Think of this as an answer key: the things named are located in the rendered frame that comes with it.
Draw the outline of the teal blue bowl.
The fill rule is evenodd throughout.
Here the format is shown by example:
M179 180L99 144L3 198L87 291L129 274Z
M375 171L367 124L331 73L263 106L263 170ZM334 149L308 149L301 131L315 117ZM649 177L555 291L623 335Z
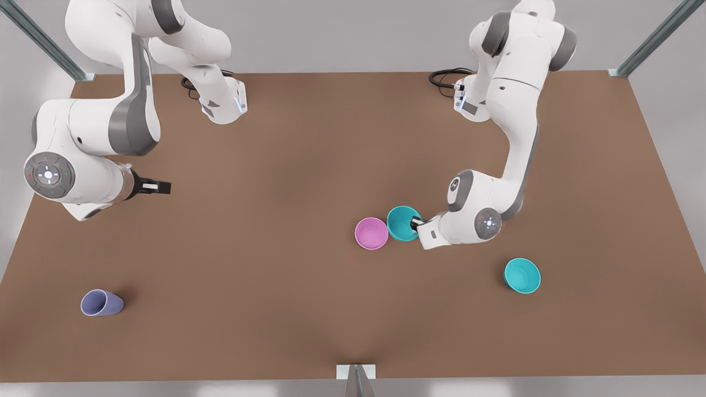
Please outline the teal blue bowl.
M502 276L505 284L512 291L521 294L536 292L542 281L540 270L532 261L525 258L514 258L507 262Z
M413 228L413 219L422 219L418 211L409 206L397 206L390 210L387 216L387 228L390 235L400 242L410 242L418 239L418 233Z

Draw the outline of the pink bowl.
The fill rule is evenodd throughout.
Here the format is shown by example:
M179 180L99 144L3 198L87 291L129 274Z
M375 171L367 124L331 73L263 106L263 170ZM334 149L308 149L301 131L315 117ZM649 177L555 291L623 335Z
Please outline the pink bowl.
M389 235L386 224L379 218L364 218L356 224L355 239L364 249L380 249L388 241Z

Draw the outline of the lavender purple cup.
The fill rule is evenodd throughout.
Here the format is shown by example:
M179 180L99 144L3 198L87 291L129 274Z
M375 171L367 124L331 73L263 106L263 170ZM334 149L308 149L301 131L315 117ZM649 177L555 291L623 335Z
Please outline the lavender purple cup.
M86 316L109 316L118 314L124 308L124 300L112 292L94 289L87 292L80 303Z

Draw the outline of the silver frame post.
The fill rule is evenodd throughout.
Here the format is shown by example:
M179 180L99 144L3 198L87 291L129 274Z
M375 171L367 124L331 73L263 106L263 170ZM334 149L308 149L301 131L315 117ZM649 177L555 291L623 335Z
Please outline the silver frame post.
M652 55L706 0L681 0L681 3L652 31L620 66L608 69L611 77L628 78Z
M376 379L375 364L336 365L337 380L345 379L344 397L376 397L371 379Z
M93 82L95 73L86 73L64 52L15 0L0 0L0 11L30 38L53 62L76 82Z

